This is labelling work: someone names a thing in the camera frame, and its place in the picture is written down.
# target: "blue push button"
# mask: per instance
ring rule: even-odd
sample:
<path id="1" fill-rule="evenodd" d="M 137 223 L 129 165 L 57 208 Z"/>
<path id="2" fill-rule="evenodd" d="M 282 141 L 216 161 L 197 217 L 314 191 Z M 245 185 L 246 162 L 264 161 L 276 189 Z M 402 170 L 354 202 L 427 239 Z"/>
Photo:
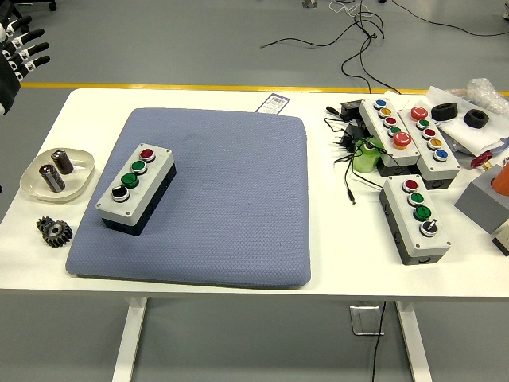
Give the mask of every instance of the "blue push button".
<path id="1" fill-rule="evenodd" d="M 433 159 L 435 159 L 435 161 L 438 161 L 438 162 L 445 162 L 447 160 L 448 156 L 449 156 L 449 154 L 447 154 L 447 151 L 442 150 L 442 149 L 435 150 L 433 152 Z"/>
<path id="2" fill-rule="evenodd" d="M 373 107 L 376 110 L 380 110 L 380 109 L 384 108 L 385 106 L 387 106 L 387 102 L 384 99 L 377 99 L 375 101 L 375 103 L 373 104 Z"/>

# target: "table leg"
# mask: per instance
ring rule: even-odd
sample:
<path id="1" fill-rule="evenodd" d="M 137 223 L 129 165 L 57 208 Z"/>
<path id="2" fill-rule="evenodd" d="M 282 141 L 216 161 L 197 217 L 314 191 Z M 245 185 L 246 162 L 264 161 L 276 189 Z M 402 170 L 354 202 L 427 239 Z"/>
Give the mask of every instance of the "table leg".
<path id="1" fill-rule="evenodd" d="M 431 373 L 429 372 L 421 332 L 415 317 L 414 304 L 412 302 L 397 301 L 396 307 L 398 308 L 406 354 L 408 355 L 414 382 L 431 382 Z"/>
<path id="2" fill-rule="evenodd" d="M 142 333 L 143 317 L 147 297 L 126 298 L 129 302 L 126 324 L 120 341 L 119 356 L 113 373 L 113 382 L 129 382 L 136 361 L 136 352 L 138 350 L 138 341 Z"/>

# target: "power cord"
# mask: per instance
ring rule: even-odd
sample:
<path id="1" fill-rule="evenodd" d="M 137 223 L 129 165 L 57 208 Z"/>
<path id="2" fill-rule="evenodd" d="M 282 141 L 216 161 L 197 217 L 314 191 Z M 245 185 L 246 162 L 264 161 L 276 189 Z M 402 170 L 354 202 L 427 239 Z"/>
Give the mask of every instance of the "power cord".
<path id="1" fill-rule="evenodd" d="M 476 36 L 476 37 L 495 37 L 495 36 L 503 36 L 504 34 L 509 34 L 509 32 L 502 32 L 502 33 L 493 33 L 493 34 L 478 34 L 478 33 L 472 33 L 472 32 L 469 32 L 467 31 L 466 29 L 463 29 L 463 28 L 460 28 L 459 26 L 454 26 L 454 25 L 450 25 L 450 24 L 444 24 L 444 23 L 441 23 L 441 22 L 435 22 L 435 21 L 430 21 L 430 20 L 426 20 L 425 18 L 422 18 L 421 16 L 418 16 L 417 14 L 415 14 L 414 12 L 412 12 L 411 10 L 409 10 L 408 8 L 405 8 L 404 6 L 398 4 L 395 0 L 392 0 L 392 2 L 404 9 L 406 12 L 408 12 L 409 14 L 411 14 L 412 16 L 414 16 L 415 18 L 418 18 L 419 20 L 423 20 L 423 21 L 426 21 L 428 22 L 429 24 L 433 24 L 433 25 L 441 25 L 441 26 L 447 26 L 449 28 L 454 28 L 454 29 L 458 29 L 460 30 L 461 32 L 465 32 L 471 36 Z"/>
<path id="2" fill-rule="evenodd" d="M 360 9 L 363 8 L 363 1 L 361 0 L 360 4 Z M 366 20 L 365 18 L 363 19 L 363 15 L 364 16 L 369 16 L 370 18 L 371 17 L 375 17 L 378 19 L 379 21 L 379 24 L 378 25 L 376 22 L 374 21 L 371 21 L 371 20 Z M 347 58 L 346 60 L 343 61 L 343 63 L 341 64 L 341 72 L 347 76 L 347 77 L 351 77 L 351 78 L 357 78 L 357 79 L 360 79 L 360 80 L 363 80 L 366 82 L 367 84 L 367 87 L 368 87 L 368 90 L 369 90 L 369 93 L 371 94 L 372 93 L 372 90 L 371 90 L 371 84 L 369 82 L 369 80 L 364 77 L 364 76 L 357 76 L 357 75 L 352 75 L 352 74 L 348 74 L 346 73 L 345 69 L 344 69 L 344 66 L 350 61 L 350 60 L 353 60 L 354 58 L 356 57 L 359 57 L 359 60 L 360 60 L 360 63 L 361 63 L 361 67 L 363 69 L 363 71 L 366 73 L 366 75 L 372 79 L 373 81 L 377 82 L 378 84 L 381 84 L 391 90 L 393 90 L 394 92 L 398 93 L 398 94 L 401 94 L 400 91 L 398 91 L 396 88 L 388 85 L 388 84 L 385 84 L 383 83 L 382 81 L 378 80 L 377 78 L 375 78 L 372 74 L 370 74 L 367 70 L 366 70 L 366 67 L 364 65 L 364 62 L 363 62 L 363 58 L 362 58 L 362 53 L 364 51 L 366 51 L 366 49 L 369 47 L 369 45 L 371 44 L 371 40 L 374 40 L 376 38 L 378 38 L 378 35 L 376 33 L 369 33 L 365 28 L 364 28 L 364 24 L 370 24 L 370 25 L 373 25 L 382 35 L 382 39 L 385 38 L 385 33 L 383 31 L 383 20 L 382 18 L 378 15 L 378 14 L 374 14 L 373 12 L 369 12 L 369 11 L 360 11 L 360 12 L 357 12 L 356 14 L 353 15 L 353 18 L 354 18 L 354 21 L 352 24 L 350 24 L 350 26 L 348 26 L 336 39 L 334 39 L 333 41 L 330 41 L 328 43 L 325 43 L 325 44 L 317 44 L 315 42 L 311 42 L 311 41 L 306 41 L 306 40 L 302 40 L 300 38 L 294 38 L 294 37 L 286 37 L 286 38 L 282 38 L 282 39 L 279 39 L 279 40 L 276 40 L 276 41 L 273 41 L 273 42 L 270 42 L 270 43 L 267 43 L 267 44 L 262 44 L 260 45 L 260 48 L 263 49 L 263 48 L 266 48 L 268 46 L 271 46 L 271 45 L 275 45 L 275 44 L 278 44 L 278 43 L 281 43 L 283 41 L 297 41 L 297 42 L 301 42 L 303 44 L 307 44 L 307 45 L 310 45 L 312 47 L 317 47 L 317 48 L 324 48 L 324 47 L 327 47 L 327 46 L 330 46 L 330 45 L 333 45 L 335 44 L 336 42 L 338 42 L 339 39 L 342 38 L 342 36 L 347 32 L 349 31 L 349 29 L 353 26 L 356 26 L 357 28 L 359 28 L 365 35 L 366 35 L 366 40 L 364 40 L 363 44 L 361 45 L 360 47 L 360 50 L 357 54 Z"/>
<path id="3" fill-rule="evenodd" d="M 376 338 L 375 345 L 375 353 L 373 355 L 373 371 L 371 372 L 371 382 L 375 382 L 375 370 L 376 370 L 376 352 L 379 349 L 380 337 L 382 336 L 382 323 L 383 323 L 383 315 L 385 314 L 385 308 L 387 306 L 387 301 L 383 302 L 382 314 L 380 314 L 380 326 L 379 326 L 379 335 Z"/>
<path id="4" fill-rule="evenodd" d="M 347 165 L 347 169 L 344 171 L 344 177 L 343 177 L 343 181 L 344 181 L 344 185 L 346 186 L 347 188 L 347 195 L 348 195 L 348 199 L 350 200 L 350 202 L 354 205 L 356 203 L 356 198 L 352 192 L 352 190 L 350 189 L 350 186 L 348 185 L 348 180 L 347 180 L 347 175 L 348 175 L 348 171 L 351 170 L 352 171 L 352 174 L 356 177 L 358 177 L 359 179 L 365 181 L 366 183 L 370 184 L 370 185 L 373 185 L 374 187 L 377 187 L 377 188 L 382 188 L 381 185 L 373 182 L 373 181 L 370 181 L 369 179 L 366 179 L 365 177 L 359 175 L 353 168 L 353 160 L 354 158 L 358 158 L 360 157 L 361 155 L 363 155 L 363 151 L 362 151 L 362 145 L 363 144 L 367 144 L 367 145 L 370 145 L 370 148 L 372 149 L 375 149 L 377 150 L 381 155 L 388 155 L 389 157 L 392 158 L 392 160 L 394 161 L 394 163 L 396 164 L 396 169 L 399 168 L 401 171 L 403 170 L 403 168 L 399 165 L 398 161 L 396 161 L 396 159 L 389 153 L 387 153 L 387 151 L 382 148 L 382 147 L 378 147 L 378 146 L 375 146 L 373 145 L 373 143 L 369 142 L 368 139 L 369 138 L 373 138 L 373 137 L 367 137 L 367 138 L 361 138 L 361 139 L 355 139 L 353 137 L 353 135 L 351 135 L 350 133 L 348 133 L 345 129 L 343 128 L 340 128 L 339 130 L 335 130 L 334 127 L 329 123 L 329 121 L 332 121 L 332 122 L 339 122 L 339 123 L 344 123 L 343 121 L 341 121 L 340 119 L 334 119 L 334 118 L 324 118 L 324 122 L 327 124 L 327 126 L 330 127 L 331 131 L 333 133 L 340 133 L 340 132 L 343 132 L 345 135 L 347 135 L 351 140 L 352 140 L 352 143 L 354 144 L 354 147 L 356 148 L 355 151 L 351 154 L 348 154 L 348 155 L 345 155 L 341 158 L 338 158 L 334 161 L 334 164 L 336 163 L 339 163 L 339 162 L 348 162 L 348 165 Z"/>

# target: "black rubber part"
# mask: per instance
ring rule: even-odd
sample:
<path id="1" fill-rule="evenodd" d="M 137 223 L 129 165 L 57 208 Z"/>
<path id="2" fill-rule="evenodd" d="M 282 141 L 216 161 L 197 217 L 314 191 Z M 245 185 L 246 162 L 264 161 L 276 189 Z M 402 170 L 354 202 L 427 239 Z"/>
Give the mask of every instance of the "black rubber part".
<path id="1" fill-rule="evenodd" d="M 431 109 L 431 118 L 435 121 L 447 121 L 456 118 L 458 115 L 458 105 L 454 102 L 442 103 Z"/>
<path id="2" fill-rule="evenodd" d="M 481 110 L 472 109 L 464 115 L 463 120 L 470 127 L 473 127 L 474 129 L 480 129 L 481 127 L 484 127 L 486 123 L 488 123 L 490 117 L 488 117 L 486 113 Z"/>

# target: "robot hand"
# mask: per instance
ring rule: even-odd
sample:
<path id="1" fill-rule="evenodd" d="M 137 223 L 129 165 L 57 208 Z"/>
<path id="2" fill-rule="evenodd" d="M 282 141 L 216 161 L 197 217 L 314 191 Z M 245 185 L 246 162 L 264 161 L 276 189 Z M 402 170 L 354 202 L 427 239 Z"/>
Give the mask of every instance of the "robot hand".
<path id="1" fill-rule="evenodd" d="M 9 23 L 13 12 L 13 3 L 4 1 L 0 5 L 0 115 L 4 115 L 13 106 L 14 98 L 20 89 L 20 82 L 35 68 L 49 62 L 48 56 L 27 61 L 33 55 L 49 48 L 47 42 L 18 51 L 22 46 L 42 36 L 45 31 L 36 29 L 33 32 L 14 37 L 21 27 L 28 25 L 30 16 Z"/>

